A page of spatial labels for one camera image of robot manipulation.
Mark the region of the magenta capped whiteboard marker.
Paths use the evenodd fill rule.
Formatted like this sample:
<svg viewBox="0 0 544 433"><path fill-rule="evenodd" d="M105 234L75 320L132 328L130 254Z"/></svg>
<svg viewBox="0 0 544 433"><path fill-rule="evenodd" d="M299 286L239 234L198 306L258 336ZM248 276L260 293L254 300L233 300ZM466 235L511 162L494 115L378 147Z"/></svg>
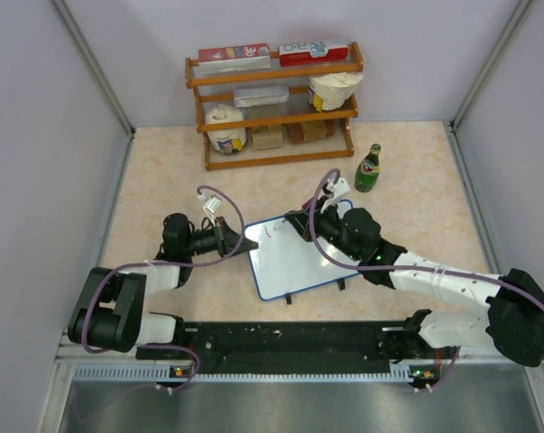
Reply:
<svg viewBox="0 0 544 433"><path fill-rule="evenodd" d="M306 202L304 202L304 203L301 205L301 210L307 210L307 209L309 208L310 202L311 202L311 198L308 199Z"/></svg>

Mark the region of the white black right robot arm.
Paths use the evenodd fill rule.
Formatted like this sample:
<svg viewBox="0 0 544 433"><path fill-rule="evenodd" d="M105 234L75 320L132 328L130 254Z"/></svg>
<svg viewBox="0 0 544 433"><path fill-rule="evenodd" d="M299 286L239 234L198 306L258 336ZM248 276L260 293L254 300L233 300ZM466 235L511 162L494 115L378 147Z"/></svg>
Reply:
<svg viewBox="0 0 544 433"><path fill-rule="evenodd" d="M375 285L425 294L464 313L419 310L405 322L403 343L414 356L445 346L484 347L528 367L544 361L544 291L527 272L505 275L464 272L434 263L385 240L363 208L344 215L295 210L285 219L302 239L325 240L352 260L352 268Z"/></svg>

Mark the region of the blue framed whiteboard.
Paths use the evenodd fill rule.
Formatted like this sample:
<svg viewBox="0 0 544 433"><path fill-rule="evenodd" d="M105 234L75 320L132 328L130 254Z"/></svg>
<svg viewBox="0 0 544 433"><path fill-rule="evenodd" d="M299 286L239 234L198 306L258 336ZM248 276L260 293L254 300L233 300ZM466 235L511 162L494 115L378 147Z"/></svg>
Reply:
<svg viewBox="0 0 544 433"><path fill-rule="evenodd" d="M248 257L258 296L263 301L288 298L358 274L326 259L282 216L252 223L244 234L258 243Z"/></svg>

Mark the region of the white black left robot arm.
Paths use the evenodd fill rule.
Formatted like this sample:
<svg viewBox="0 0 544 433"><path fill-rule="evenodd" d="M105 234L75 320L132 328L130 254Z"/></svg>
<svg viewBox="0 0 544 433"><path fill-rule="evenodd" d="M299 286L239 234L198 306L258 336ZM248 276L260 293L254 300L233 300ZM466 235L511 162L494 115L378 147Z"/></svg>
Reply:
<svg viewBox="0 0 544 433"><path fill-rule="evenodd" d="M177 319L146 313L145 298L183 286L191 275L192 258L216 252L224 257L256 250L258 243L240 236L221 216L207 218L197 229L181 213L163 220L162 243L151 263L122 266L118 271L95 267L85 280L68 324L68 338L92 350L126 353L135 346L156 344L174 358L187 349L187 336Z"/></svg>

